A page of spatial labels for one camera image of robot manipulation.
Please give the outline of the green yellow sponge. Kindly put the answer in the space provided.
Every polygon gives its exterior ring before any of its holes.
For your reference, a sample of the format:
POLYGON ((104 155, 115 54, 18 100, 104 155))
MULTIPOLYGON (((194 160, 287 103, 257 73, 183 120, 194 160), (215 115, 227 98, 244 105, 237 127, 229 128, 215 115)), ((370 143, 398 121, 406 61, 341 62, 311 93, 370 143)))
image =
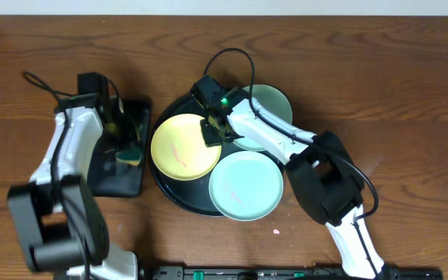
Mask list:
POLYGON ((129 149, 116 152, 115 158, 119 163, 138 166, 142 161, 142 151, 138 146, 132 146, 129 149))

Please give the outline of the yellow plate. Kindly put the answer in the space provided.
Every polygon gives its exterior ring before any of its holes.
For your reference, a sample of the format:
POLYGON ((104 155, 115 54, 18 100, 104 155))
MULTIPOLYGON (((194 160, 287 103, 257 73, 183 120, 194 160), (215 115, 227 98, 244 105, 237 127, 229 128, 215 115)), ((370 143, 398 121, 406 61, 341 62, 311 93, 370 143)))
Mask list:
POLYGON ((157 169, 174 180, 195 180, 209 173, 219 161, 222 148, 207 147, 197 114, 166 119, 154 132, 150 152, 157 169))

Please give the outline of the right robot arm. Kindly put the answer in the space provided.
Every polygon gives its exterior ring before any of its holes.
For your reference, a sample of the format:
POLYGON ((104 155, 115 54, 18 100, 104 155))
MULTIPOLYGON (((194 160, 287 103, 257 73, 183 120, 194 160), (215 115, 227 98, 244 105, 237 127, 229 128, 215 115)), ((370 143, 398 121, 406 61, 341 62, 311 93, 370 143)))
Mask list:
POLYGON ((375 189, 353 163, 340 139, 326 131, 304 131, 265 109, 251 93, 234 88, 195 89, 192 96, 205 110, 201 129, 207 146, 250 138, 284 166, 304 212, 325 225, 352 278, 382 279, 384 262, 376 252, 364 219, 362 190, 375 189))

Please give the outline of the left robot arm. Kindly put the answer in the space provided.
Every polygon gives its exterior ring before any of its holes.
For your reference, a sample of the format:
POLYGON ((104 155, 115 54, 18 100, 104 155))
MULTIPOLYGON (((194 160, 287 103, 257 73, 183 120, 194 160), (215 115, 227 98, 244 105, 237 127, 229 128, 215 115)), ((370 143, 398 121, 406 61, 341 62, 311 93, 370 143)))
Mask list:
POLYGON ((77 279, 137 279, 136 255, 110 242, 86 180, 104 124, 92 104, 62 100, 46 155, 27 184, 12 186, 7 205, 26 266, 77 279))

